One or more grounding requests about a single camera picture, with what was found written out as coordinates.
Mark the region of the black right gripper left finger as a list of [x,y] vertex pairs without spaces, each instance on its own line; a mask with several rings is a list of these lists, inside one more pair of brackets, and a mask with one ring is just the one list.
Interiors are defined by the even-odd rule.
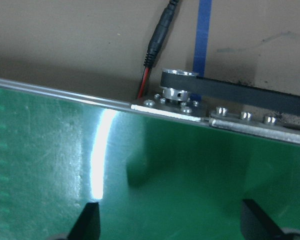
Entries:
[[98,202],[88,202],[71,231],[68,240],[99,240],[101,235],[100,208]]

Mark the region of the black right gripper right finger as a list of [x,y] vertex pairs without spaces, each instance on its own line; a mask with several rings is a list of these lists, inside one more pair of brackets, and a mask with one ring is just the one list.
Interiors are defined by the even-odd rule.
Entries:
[[283,240],[285,235],[253,199],[241,202],[241,234],[245,240]]

